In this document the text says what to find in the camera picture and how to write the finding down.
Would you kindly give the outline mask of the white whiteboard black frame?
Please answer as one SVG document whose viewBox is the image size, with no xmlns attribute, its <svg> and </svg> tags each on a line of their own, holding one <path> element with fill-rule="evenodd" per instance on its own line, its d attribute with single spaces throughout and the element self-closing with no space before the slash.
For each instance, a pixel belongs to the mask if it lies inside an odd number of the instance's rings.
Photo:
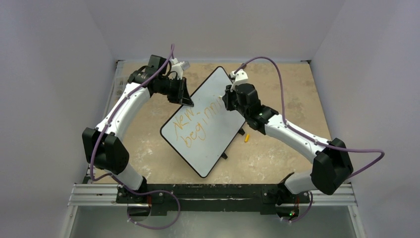
<svg viewBox="0 0 420 238">
<path fill-rule="evenodd" d="M 161 137 L 198 174 L 206 178 L 245 123 L 228 111 L 221 96 L 231 81 L 216 67 L 192 93 L 192 107 L 181 106 L 160 128 Z"/>
</svg>

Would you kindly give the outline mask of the clear plastic screw box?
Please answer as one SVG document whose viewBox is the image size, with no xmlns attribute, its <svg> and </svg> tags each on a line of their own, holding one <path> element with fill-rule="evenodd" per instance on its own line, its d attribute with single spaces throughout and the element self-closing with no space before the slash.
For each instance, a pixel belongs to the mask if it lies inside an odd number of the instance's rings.
<svg viewBox="0 0 420 238">
<path fill-rule="evenodd" d="M 127 85 L 127 80 L 128 77 L 125 76 L 117 77 L 114 80 L 113 95 L 115 98 L 119 99 L 121 97 Z"/>
</svg>

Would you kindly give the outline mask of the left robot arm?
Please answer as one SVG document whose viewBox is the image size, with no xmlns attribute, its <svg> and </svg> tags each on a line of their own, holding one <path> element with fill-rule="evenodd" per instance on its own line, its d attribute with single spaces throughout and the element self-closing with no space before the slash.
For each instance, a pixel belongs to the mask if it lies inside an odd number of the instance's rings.
<svg viewBox="0 0 420 238">
<path fill-rule="evenodd" d="M 123 145 L 125 133 L 141 107 L 154 94 L 167 97 L 170 103 L 192 107 L 184 71 L 190 67 L 187 61 L 174 56 L 168 59 L 151 55 L 147 65 L 130 74 L 125 89 L 105 118 L 94 128 L 82 133 L 84 151 L 92 181 L 94 169 L 105 171 L 128 191 L 136 203 L 146 200 L 150 192 L 147 180 L 129 163 L 129 152 Z"/>
</svg>

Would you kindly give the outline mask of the aluminium frame rail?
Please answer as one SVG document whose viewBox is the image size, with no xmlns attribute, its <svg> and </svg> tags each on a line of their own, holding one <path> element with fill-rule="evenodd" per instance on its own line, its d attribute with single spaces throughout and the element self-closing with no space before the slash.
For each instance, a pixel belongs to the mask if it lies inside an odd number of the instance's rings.
<svg viewBox="0 0 420 238">
<path fill-rule="evenodd" d="M 68 206 L 125 206 L 117 203 L 116 184 L 75 184 Z M 351 184 L 342 185 L 333 195 L 313 190 L 314 206 L 356 206 L 357 201 Z"/>
</svg>

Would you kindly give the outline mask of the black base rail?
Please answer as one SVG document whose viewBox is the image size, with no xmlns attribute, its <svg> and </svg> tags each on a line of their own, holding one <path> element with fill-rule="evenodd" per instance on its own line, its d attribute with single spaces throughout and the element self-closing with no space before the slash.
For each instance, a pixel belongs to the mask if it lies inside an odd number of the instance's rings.
<svg viewBox="0 0 420 238">
<path fill-rule="evenodd" d="M 117 203 L 145 205 L 152 216 L 169 211 L 258 212 L 261 215 L 298 216 L 308 205 L 307 191 L 289 195 L 277 184 L 148 184 L 150 195 L 117 188 Z"/>
</svg>

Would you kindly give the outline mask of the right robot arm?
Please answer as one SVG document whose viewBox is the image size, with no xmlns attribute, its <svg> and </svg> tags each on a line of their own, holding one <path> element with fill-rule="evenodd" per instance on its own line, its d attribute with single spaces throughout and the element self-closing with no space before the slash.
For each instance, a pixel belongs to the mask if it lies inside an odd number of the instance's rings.
<svg viewBox="0 0 420 238">
<path fill-rule="evenodd" d="M 335 138 L 331 141 L 310 134 L 283 120 L 282 115 L 261 103 L 252 84 L 227 85 L 222 101 L 228 111 L 237 111 L 248 126 L 264 135 L 278 139 L 303 155 L 312 168 L 304 173 L 291 173 L 279 183 L 278 195 L 285 202 L 298 193 L 319 190 L 332 195 L 353 173 L 345 143 Z"/>
</svg>

